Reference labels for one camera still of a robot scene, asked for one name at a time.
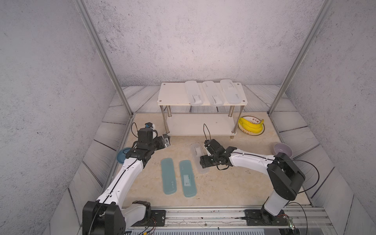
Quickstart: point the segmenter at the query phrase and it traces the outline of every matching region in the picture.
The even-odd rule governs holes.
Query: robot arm
[[[126,153],[126,159],[119,173],[109,187],[95,202],[87,202],[82,210],[82,234],[104,235],[124,234],[134,223],[148,223],[151,214],[150,203],[136,201],[122,210],[121,206],[137,176],[145,168],[156,150],[170,146],[167,134],[158,136],[155,126],[146,123],[138,131],[138,141]]]
[[[224,149],[215,139],[206,140],[208,155],[200,157],[203,168],[215,165],[246,167],[269,175],[273,192],[261,209],[261,216],[267,224],[280,214],[288,201],[295,200],[305,180],[304,174],[284,153],[260,155],[248,153],[235,147]]]

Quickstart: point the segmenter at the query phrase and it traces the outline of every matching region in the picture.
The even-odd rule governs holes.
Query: plate
[[[254,123],[254,124],[259,124],[261,122],[260,119],[254,117],[254,116],[243,116],[242,118],[244,118],[245,120],[250,121],[251,123]],[[265,125],[264,124],[262,124],[262,131],[260,133],[253,133],[253,132],[247,131],[246,129],[244,129],[242,127],[242,125],[239,124],[239,122],[238,122],[238,127],[245,134],[253,135],[253,136],[261,135],[265,131]]]

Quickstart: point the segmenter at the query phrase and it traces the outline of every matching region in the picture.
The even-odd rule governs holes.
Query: chrome leg
[[[172,117],[171,106],[170,105],[167,105],[167,114],[168,114],[169,117]]]
[[[165,131],[166,131],[166,134],[168,134],[170,132],[170,130],[168,129],[166,116],[165,116],[164,110],[163,110],[163,105],[160,105],[160,108],[161,108],[161,111],[162,111],[163,123],[165,124]]]
[[[234,112],[235,105],[230,106],[230,111],[229,111],[229,117],[232,117],[232,113]]]
[[[236,134],[236,130],[237,130],[237,128],[238,128],[238,122],[239,122],[239,119],[240,119],[240,116],[241,116],[241,112],[243,111],[243,109],[244,109],[244,105],[240,106],[239,116],[238,116],[238,118],[237,118],[237,120],[236,120],[236,122],[235,122],[234,129],[232,130],[232,133],[233,133],[233,134]]]

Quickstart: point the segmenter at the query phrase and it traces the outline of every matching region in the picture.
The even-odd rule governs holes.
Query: banana
[[[262,124],[264,123],[264,120],[262,119],[259,124],[254,124],[254,123],[251,123],[250,121],[248,121],[248,120],[246,120],[244,118],[240,118],[239,119],[239,123],[240,124],[245,123],[245,124],[247,124],[251,128],[262,128]]]
[[[256,133],[257,134],[257,133],[260,133],[262,131],[262,127],[260,127],[260,128],[253,128],[253,127],[248,126],[246,123],[241,123],[241,125],[242,125],[242,127],[244,129],[246,129],[247,131],[252,132],[252,133]]]

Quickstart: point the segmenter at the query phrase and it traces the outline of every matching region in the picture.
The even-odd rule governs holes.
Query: teal plastic lid
[[[118,163],[120,164],[124,164],[124,161],[125,161],[125,154],[127,154],[127,152],[129,152],[130,148],[124,148],[122,150],[119,151],[119,153],[116,155],[116,160],[118,161]]]
[[[172,158],[165,158],[161,161],[162,166],[162,182],[163,192],[167,195],[176,192],[176,177],[174,170],[174,162]]]
[[[190,160],[181,161],[179,164],[180,176],[182,178],[183,193],[185,197],[194,197],[197,194],[196,183]]]

